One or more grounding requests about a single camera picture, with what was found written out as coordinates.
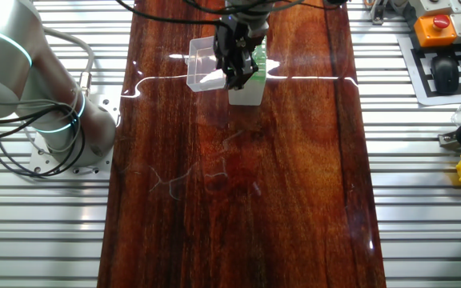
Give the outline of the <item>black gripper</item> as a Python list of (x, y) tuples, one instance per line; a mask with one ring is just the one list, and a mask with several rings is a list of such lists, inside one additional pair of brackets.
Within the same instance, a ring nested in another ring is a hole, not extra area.
[(255, 29), (250, 22), (239, 20), (234, 15), (220, 18), (214, 34), (214, 55), (218, 62), (223, 62), (222, 70), (226, 75), (225, 88), (239, 90), (242, 82), (247, 82), (255, 73), (255, 61), (247, 58), (243, 68), (231, 60), (240, 54), (252, 55), (255, 48), (263, 42), (263, 28)]

